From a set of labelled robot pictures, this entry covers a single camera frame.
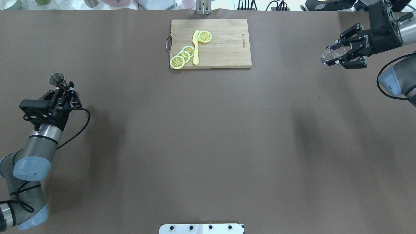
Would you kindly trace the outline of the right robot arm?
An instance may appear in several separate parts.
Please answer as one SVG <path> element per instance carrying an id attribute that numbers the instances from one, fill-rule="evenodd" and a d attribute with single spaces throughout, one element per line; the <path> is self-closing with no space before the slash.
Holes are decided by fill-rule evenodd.
<path id="1" fill-rule="evenodd" d="M 364 69 L 372 55 L 390 53 L 415 44 L 415 9 L 396 14 L 395 0 L 358 0 L 355 11 L 366 11 L 370 27 L 355 23 L 327 46 L 320 59 L 324 65 Z M 416 102 L 415 51 L 406 52 L 384 65 L 376 75 L 376 86 L 388 98 Z"/>

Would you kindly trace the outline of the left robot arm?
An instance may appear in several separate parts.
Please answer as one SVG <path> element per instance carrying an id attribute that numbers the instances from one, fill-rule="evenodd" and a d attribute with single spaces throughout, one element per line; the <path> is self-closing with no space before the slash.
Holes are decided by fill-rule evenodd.
<path id="1" fill-rule="evenodd" d="M 9 191 L 9 199 L 1 201 L 1 232 L 14 226 L 29 229 L 48 219 L 41 181 L 51 169 L 70 112 L 81 106 L 73 82 L 20 103 L 24 120 L 34 129 L 24 148 L 1 160 L 1 178 Z"/>

